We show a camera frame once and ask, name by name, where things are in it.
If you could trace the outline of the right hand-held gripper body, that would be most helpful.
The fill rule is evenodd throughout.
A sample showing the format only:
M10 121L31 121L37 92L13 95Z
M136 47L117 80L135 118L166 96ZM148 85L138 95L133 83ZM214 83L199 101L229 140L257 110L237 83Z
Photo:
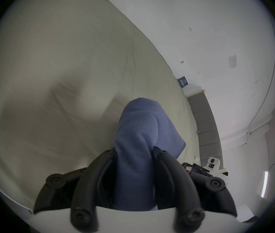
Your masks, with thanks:
M222 179L227 186L229 182L228 172L226 168L220 169L220 164L221 161L218 158L209 157L206 166L203 168L206 169L206 171L213 177Z

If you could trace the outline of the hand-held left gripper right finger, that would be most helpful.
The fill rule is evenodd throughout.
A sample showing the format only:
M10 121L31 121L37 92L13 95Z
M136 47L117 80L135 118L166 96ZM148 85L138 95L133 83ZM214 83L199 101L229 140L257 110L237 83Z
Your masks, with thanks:
M237 217L233 198L225 182L217 177L190 177L167 151L155 146L155 201L159 210L176 208L176 232L195 232L205 218L205 211Z

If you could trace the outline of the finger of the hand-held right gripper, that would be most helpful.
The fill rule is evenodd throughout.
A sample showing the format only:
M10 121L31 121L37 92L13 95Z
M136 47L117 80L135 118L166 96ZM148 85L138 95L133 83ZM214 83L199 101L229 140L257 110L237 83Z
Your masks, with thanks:
M182 167L185 169L186 173L190 176L190 177L194 177L194 178L209 178L209 177L213 177L213 175L211 175L209 173L209 171L207 171L207 169L197 165L197 164L189 164L187 162L184 162L182 164Z

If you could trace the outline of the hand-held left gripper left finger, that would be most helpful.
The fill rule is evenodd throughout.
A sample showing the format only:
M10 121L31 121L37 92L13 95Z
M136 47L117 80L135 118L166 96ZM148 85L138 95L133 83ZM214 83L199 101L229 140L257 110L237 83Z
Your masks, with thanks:
M116 174L116 152L101 153L85 168L46 178L35 204L39 212L70 209L70 222L79 232L96 232L99 227L97 206L111 208Z

